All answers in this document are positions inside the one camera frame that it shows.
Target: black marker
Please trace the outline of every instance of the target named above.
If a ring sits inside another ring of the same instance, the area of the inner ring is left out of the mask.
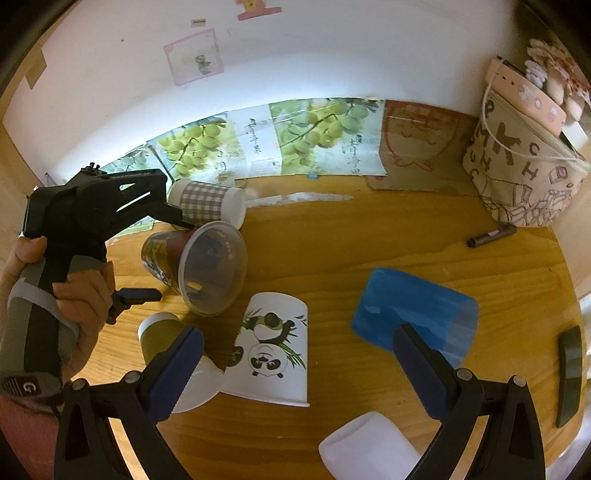
[[[466,242],[466,245],[470,248],[476,248],[481,245],[486,245],[499,238],[505,238],[506,236],[513,235],[516,233],[517,227],[515,225],[510,225],[509,223],[503,223],[498,230],[493,230],[492,232],[484,233],[483,235],[474,236]]]

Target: wood grain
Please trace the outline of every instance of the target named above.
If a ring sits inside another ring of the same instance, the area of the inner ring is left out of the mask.
[[[591,292],[591,181],[581,185],[573,203],[556,219],[552,229],[560,243],[578,298]]]
[[[582,411],[564,428],[554,427],[557,337],[582,319],[549,229],[520,229],[510,238],[468,249],[467,238],[495,226],[477,198],[375,192],[363,179],[343,177],[256,179],[247,187],[260,196],[315,191],[353,198],[249,209],[242,228],[249,255],[246,284],[232,307],[216,318],[189,313],[181,298],[143,269],[139,252],[150,232],[117,239],[109,256],[118,287],[160,288],[164,300],[133,307],[116,326],[106,327],[82,372],[97,383],[143,368],[137,327],[159,311],[174,312],[201,328],[209,356],[223,368],[253,294],[280,291],[306,302],[311,406],[276,406],[219,394],[200,408],[173,415],[159,428],[194,478],[330,479],[318,444],[371,410],[385,414],[419,452],[425,451],[439,423],[427,417],[394,355],[365,343],[349,327],[376,267],[397,268],[476,298],[480,321],[464,366],[482,379],[505,382],[517,373],[527,379],[547,465],[570,444]],[[463,478],[484,425],[481,419],[455,478]],[[137,461],[133,466],[139,472]]]
[[[22,231],[27,195],[40,185],[0,124],[0,268]]]

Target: canvas bag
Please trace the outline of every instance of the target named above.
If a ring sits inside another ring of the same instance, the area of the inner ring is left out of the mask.
[[[482,115],[488,129],[481,116],[463,166],[487,210],[515,226],[549,225],[579,191],[590,165],[492,89]]]

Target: plaid paper cup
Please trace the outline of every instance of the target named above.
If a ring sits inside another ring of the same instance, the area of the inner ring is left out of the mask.
[[[170,190],[168,202],[180,207],[183,219],[195,226],[221,220],[240,228],[246,216],[244,190],[181,179]]]

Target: human hand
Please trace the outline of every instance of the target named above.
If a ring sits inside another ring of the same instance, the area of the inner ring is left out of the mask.
[[[40,237],[30,240],[20,237],[8,256],[0,275],[0,338],[7,320],[8,296],[27,264],[42,259],[47,248],[47,239]],[[55,283],[53,292],[61,315],[80,326],[80,334],[72,357],[62,367],[63,381],[66,382],[86,365],[92,353],[99,332],[105,325],[111,308],[111,294],[115,291],[113,264],[107,263],[101,272],[82,271],[68,276],[65,283]]]
[[[113,262],[108,262],[102,271],[71,273],[66,282],[53,284],[53,294],[61,315],[80,326],[70,361],[61,368],[64,382],[79,373],[88,362],[109,316],[114,291]]]

